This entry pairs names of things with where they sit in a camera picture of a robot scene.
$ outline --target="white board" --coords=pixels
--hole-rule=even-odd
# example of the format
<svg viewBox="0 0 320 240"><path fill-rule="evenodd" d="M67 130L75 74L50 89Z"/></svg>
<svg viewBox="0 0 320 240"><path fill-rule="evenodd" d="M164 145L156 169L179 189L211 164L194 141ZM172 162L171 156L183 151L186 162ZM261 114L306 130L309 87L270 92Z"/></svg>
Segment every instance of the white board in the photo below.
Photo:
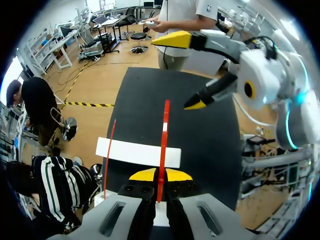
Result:
<svg viewBox="0 0 320 240"><path fill-rule="evenodd" d="M107 157L110 139L99 137L96 145L95 154ZM126 163L140 164L146 166L159 167L160 165L160 146L150 146L126 141L112 140L109 158ZM165 150L166 168L180 168L181 149L167 147Z"/></svg>

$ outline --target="yellow object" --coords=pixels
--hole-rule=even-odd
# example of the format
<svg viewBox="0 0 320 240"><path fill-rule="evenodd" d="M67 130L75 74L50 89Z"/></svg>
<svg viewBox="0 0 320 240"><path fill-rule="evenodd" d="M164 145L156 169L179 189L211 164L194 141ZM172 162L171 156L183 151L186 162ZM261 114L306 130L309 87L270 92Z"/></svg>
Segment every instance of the yellow object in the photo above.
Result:
<svg viewBox="0 0 320 240"><path fill-rule="evenodd" d="M177 171L169 168L166 168L165 170L168 182L193 180L191 176L183 171Z"/></svg>
<svg viewBox="0 0 320 240"><path fill-rule="evenodd" d="M148 181L153 182L154 176L155 176L155 168L138 171L135 174L133 174L129 180L136 180L136 181Z"/></svg>
<svg viewBox="0 0 320 240"><path fill-rule="evenodd" d="M207 105L205 105L204 102L200 100L200 102L198 102L192 106L185 107L184 110L202 109L202 108L205 108L206 106Z"/></svg>
<svg viewBox="0 0 320 240"><path fill-rule="evenodd" d="M255 99L256 97L256 89L255 89L255 85L252 83L252 81L250 80L246 80L244 84L249 84L252 90L252 95L248 96L248 98L250 99Z"/></svg>
<svg viewBox="0 0 320 240"><path fill-rule="evenodd" d="M176 31L152 41L153 45L188 49L192 35L187 31Z"/></svg>

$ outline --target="metal rack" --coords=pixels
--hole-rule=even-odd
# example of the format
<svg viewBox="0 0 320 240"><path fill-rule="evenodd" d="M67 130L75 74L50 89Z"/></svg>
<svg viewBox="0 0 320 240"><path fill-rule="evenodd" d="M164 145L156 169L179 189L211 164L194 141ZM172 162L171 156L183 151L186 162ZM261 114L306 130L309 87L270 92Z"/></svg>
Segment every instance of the metal rack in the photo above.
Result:
<svg viewBox="0 0 320 240"><path fill-rule="evenodd" d="M47 69L54 62L54 58L50 54L50 49L52 49L57 41L54 37L48 40L42 48L39 47L47 38L46 33L42 33L36 40L29 40L24 46L23 51L25 56L28 58L29 62L39 71L41 74L47 74Z"/></svg>

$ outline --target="black table surface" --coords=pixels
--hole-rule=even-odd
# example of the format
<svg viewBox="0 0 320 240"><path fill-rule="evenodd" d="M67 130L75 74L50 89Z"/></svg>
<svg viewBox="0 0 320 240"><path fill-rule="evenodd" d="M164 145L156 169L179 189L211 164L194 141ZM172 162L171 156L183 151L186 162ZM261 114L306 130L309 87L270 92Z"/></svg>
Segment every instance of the black table surface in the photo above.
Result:
<svg viewBox="0 0 320 240"><path fill-rule="evenodd" d="M167 146L181 149L179 170L191 175L204 192L235 210L241 180L241 142L232 98L202 109L184 110L184 103L209 80L185 72L129 67L107 137L116 119L114 140L161 146L165 100L169 99ZM110 159L107 189L118 192L131 175L150 168Z"/></svg>

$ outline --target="black and white striped shirt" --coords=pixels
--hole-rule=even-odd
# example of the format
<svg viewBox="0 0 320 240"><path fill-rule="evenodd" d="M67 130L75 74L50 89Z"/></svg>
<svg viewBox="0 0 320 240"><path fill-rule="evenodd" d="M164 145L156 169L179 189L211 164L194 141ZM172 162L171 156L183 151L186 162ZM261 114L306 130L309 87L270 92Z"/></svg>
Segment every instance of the black and white striped shirt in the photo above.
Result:
<svg viewBox="0 0 320 240"><path fill-rule="evenodd" d="M32 160L32 174L40 184L41 212L65 224L66 229L79 225L75 210L88 205L97 188L90 171L73 165L67 158L36 156Z"/></svg>

